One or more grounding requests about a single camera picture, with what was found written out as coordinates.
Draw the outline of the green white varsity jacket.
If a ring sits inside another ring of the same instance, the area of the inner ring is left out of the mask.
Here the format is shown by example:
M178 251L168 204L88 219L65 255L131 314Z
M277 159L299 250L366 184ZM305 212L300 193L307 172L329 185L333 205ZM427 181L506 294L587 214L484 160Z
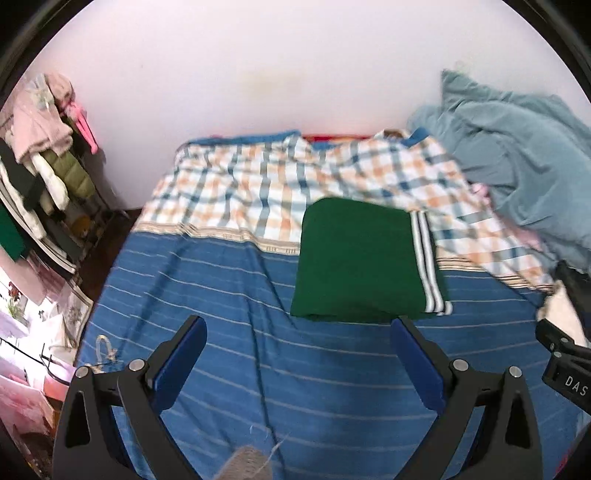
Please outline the green white varsity jacket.
M304 213L290 313L351 323L449 315L436 253L423 211L322 198Z

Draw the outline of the pile of clothes on rack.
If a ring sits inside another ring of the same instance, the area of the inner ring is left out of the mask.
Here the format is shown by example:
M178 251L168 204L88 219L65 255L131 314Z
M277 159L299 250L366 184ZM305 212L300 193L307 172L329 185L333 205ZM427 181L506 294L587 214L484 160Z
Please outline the pile of clothes on rack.
M106 223L108 206L85 165L98 152L66 77L41 73L13 92L1 125L1 206L66 277L76 274Z

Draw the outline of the pink curtain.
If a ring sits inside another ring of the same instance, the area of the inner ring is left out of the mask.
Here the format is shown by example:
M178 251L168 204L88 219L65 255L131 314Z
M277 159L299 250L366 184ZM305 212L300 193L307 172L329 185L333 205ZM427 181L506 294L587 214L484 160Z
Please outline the pink curtain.
M11 435L55 435L54 410L37 389L1 377L1 420Z

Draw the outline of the grey frayed cuff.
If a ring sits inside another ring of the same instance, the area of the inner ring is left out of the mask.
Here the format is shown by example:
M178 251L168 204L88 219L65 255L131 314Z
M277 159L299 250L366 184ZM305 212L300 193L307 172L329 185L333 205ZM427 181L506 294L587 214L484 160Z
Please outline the grey frayed cuff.
M281 448L287 439L290 439L290 434L283 438L266 436L262 440L250 441L236 447L213 478L218 480L280 479L283 476Z

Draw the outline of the blue striped bed sheet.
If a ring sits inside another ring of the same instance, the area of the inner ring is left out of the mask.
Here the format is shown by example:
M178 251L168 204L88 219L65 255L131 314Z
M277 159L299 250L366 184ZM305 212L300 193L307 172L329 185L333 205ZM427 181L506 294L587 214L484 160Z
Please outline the blue striped bed sheet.
M270 253L250 241L156 234L135 224L86 324L78 361L121 368L197 315L207 342L163 419L202 476L213 477L236 447L290 434L280 479L390 479L436 415L391 348L391 322L291 315L300 252L301 244L296 255ZM547 354L535 325L546 290L439 269L453 311L417 319L418 329L473 368L521 368L551 478L582 414L542 380Z

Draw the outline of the grey-blue crumpled quilt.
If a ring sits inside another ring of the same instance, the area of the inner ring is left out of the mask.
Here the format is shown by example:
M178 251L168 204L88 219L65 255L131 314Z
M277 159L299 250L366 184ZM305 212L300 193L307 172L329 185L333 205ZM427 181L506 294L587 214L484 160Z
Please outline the grey-blue crumpled quilt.
M429 132L494 211L535 233L548 261L590 270L590 128L557 96L501 91L441 74L442 100L408 126Z

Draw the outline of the plaid checkered blanket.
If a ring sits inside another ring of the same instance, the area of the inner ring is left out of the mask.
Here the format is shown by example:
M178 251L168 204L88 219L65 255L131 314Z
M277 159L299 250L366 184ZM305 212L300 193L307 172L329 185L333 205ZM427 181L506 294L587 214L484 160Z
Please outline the plaid checkered blanket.
M423 212L445 270L484 271L546 290L549 270L470 188L426 131L383 131L321 149L298 133L262 142L206 139L181 146L136 229L250 241L300 251L304 211L325 197Z

